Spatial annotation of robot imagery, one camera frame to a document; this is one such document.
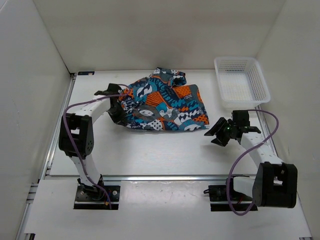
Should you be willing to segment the colourful patterned shorts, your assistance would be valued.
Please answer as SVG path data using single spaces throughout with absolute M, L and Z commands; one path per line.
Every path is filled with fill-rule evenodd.
M 182 71 L 157 67 L 131 83 L 118 102 L 130 129 L 183 132 L 210 125 L 198 86 L 187 84 Z

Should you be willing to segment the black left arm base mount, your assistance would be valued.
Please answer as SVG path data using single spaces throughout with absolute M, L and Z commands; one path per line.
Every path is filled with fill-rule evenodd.
M 78 185 L 73 209 L 74 210 L 118 210 L 121 186 L 120 185 L 105 185 L 105 191 L 108 193 L 110 202 L 104 194 L 103 191 L 98 190 L 98 192 L 90 192 L 85 190 L 83 185 Z

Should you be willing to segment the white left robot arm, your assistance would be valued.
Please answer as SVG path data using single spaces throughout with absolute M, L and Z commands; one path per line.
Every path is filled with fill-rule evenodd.
M 94 93 L 92 100 L 69 105 L 61 117 L 58 147 L 74 163 L 82 191 L 95 201 L 111 202 L 92 157 L 95 144 L 93 125 L 108 113 L 113 123 L 124 126 L 127 114 L 119 99 L 126 97 L 129 91 L 125 84 L 110 83 L 106 90 Z

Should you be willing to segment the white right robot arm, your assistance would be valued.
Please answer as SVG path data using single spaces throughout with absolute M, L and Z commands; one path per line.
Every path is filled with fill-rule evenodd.
M 236 140 L 245 150 L 231 166 L 225 182 L 229 208 L 238 216 L 246 215 L 253 206 L 292 209 L 297 202 L 298 169 L 281 160 L 267 145 L 277 130 L 263 138 L 260 129 L 251 125 L 249 113 L 233 110 L 230 119 L 220 117 L 205 133 L 214 137 L 213 144 L 225 147 L 230 140 Z M 233 174 L 246 155 L 257 167 L 255 178 Z

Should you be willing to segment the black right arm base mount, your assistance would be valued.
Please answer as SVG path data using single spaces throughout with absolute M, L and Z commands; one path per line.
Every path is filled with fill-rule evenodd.
M 203 191 L 209 196 L 211 212 L 231 212 L 227 200 L 227 188 L 225 185 L 209 185 Z M 230 194 L 231 203 L 237 212 L 244 212 L 251 204 L 252 198 L 243 193 L 232 192 Z

